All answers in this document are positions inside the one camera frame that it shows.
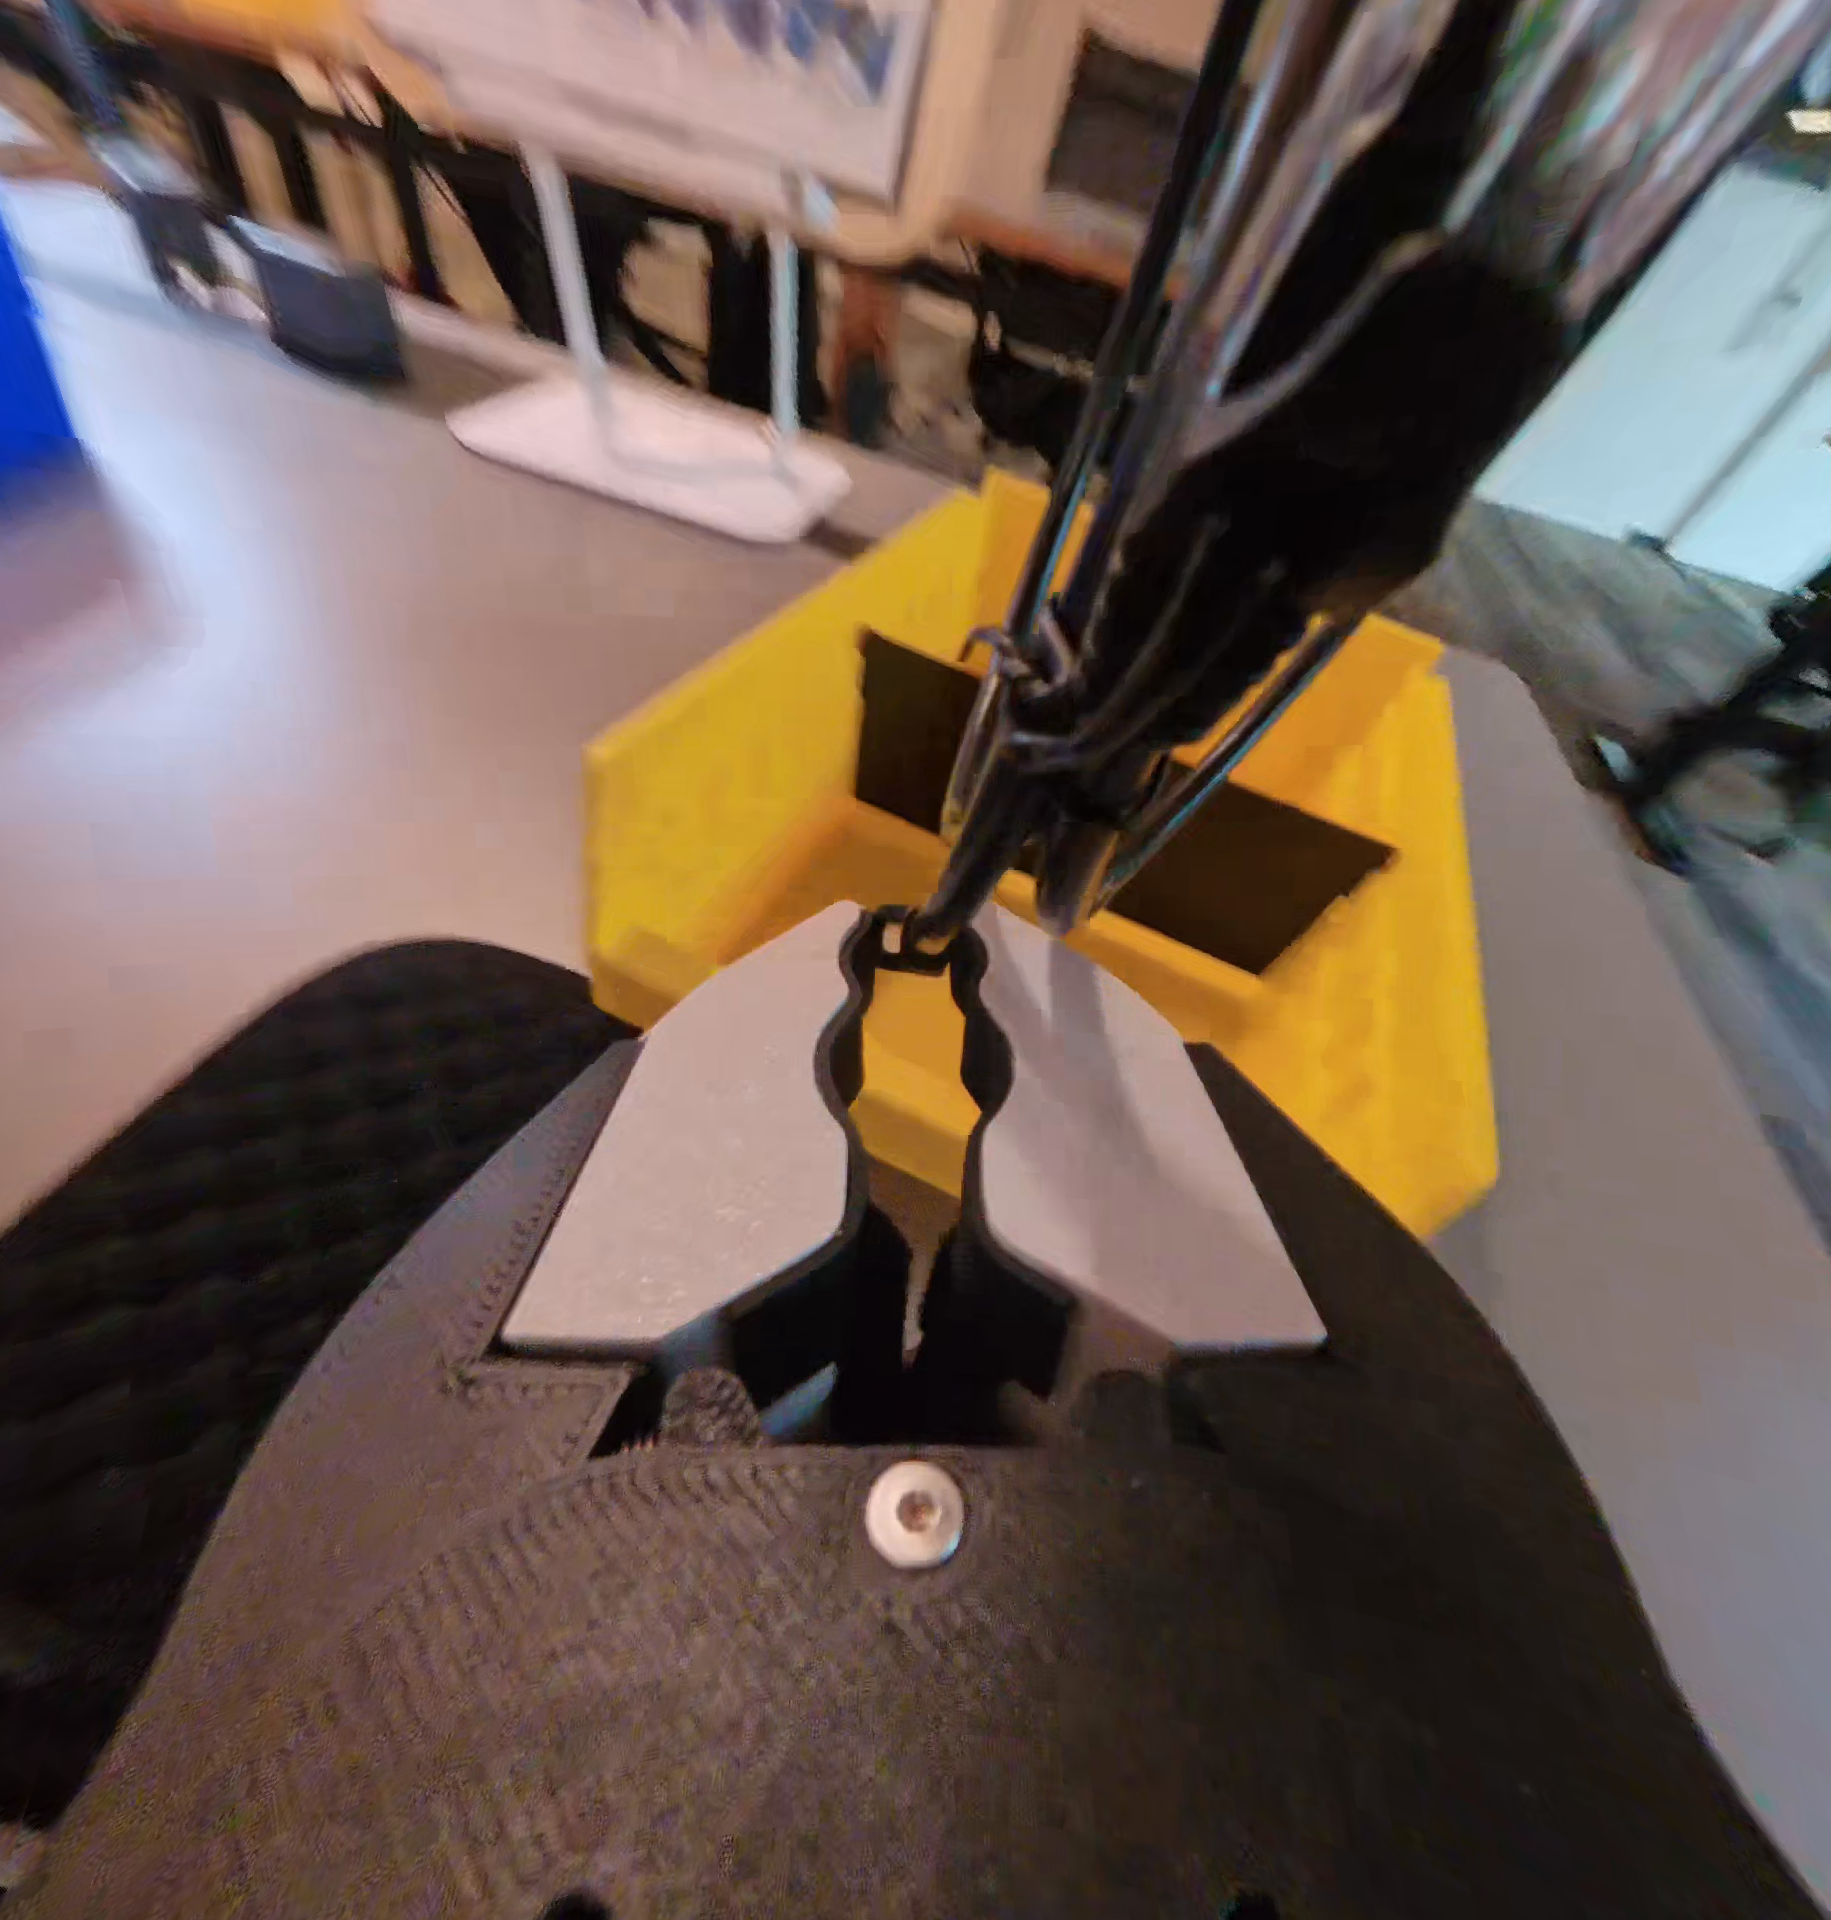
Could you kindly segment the instruction sign board on stand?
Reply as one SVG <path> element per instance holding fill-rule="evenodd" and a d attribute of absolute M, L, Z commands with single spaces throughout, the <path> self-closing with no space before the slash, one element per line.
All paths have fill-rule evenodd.
<path fill-rule="evenodd" d="M 904 262 L 947 186 L 917 158 L 949 91 L 947 2 L 365 2 L 448 110 L 496 129 L 542 217 L 568 374 L 448 417 L 475 457 L 748 541 L 791 544 L 851 496 L 805 446 L 803 249 Z M 765 239 L 765 417 L 621 374 L 601 348 L 568 180 Z"/>

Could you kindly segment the black foam mat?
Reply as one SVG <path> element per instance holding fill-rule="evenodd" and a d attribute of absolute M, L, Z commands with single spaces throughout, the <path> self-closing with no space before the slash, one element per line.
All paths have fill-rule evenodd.
<path fill-rule="evenodd" d="M 582 975 L 411 940 L 269 1001 L 0 1234 L 0 1825 L 50 1826 L 354 1297 L 609 1047 Z"/>

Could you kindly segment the black office chair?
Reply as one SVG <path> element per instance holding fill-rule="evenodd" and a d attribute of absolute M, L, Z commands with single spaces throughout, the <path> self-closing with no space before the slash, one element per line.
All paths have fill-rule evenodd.
<path fill-rule="evenodd" d="M 1661 870 L 1683 876 L 1689 864 L 1669 797 L 1714 757 L 1772 763 L 1786 827 L 1760 858 L 1786 853 L 1796 821 L 1831 794 L 1831 559 L 1767 608 L 1765 633 L 1772 654 L 1714 699 L 1674 711 L 1647 739 L 1592 736 L 1585 743 L 1597 792 L 1618 808 L 1640 856 Z"/>

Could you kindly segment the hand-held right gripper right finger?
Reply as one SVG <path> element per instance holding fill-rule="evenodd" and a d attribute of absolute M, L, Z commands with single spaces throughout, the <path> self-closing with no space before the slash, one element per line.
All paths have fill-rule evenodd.
<path fill-rule="evenodd" d="M 914 1343 L 935 1431 L 1190 1424 L 1193 1376 L 1324 1354 L 1324 1312 L 1160 1013 L 1000 906 L 963 935 L 949 992 L 973 1124 Z"/>

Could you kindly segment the black bin divider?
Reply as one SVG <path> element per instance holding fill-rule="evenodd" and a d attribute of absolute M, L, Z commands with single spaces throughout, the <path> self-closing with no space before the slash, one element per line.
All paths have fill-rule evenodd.
<path fill-rule="evenodd" d="M 938 845 L 949 766 L 973 703 L 973 671 L 863 629 L 858 802 Z M 1132 876 L 1107 913 L 1215 961 L 1265 975 L 1317 918 L 1382 876 L 1392 846 L 1220 782 Z"/>

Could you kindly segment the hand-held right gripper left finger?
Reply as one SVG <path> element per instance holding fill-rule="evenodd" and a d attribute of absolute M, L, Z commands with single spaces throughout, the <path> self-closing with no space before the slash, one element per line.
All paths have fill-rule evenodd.
<path fill-rule="evenodd" d="M 879 916 L 838 898 L 635 1047 L 498 1327 L 621 1374 L 596 1443 L 888 1443 L 913 1424 L 913 1246 L 853 1106 Z"/>

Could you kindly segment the grey electronic device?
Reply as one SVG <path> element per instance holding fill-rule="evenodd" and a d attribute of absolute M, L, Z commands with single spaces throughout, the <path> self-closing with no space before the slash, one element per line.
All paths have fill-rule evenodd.
<path fill-rule="evenodd" d="M 389 285 L 316 236 L 231 217 L 228 233 L 251 267 L 269 342 L 291 362 L 354 382 L 404 382 Z"/>

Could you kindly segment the yellow plastic bin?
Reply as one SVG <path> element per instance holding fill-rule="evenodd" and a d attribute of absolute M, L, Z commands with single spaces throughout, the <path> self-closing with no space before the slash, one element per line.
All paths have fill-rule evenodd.
<path fill-rule="evenodd" d="M 853 794 L 870 629 L 963 652 L 1011 598 L 1046 490 L 992 472 L 867 547 L 582 749 L 595 1001 L 660 1022 L 838 898 L 917 906 L 947 851 Z M 1113 913 L 1075 952 L 1209 1043 L 1409 1234 L 1497 1180 L 1478 918 L 1441 644 L 1368 620 L 1230 782 L 1392 846 L 1265 975 Z"/>

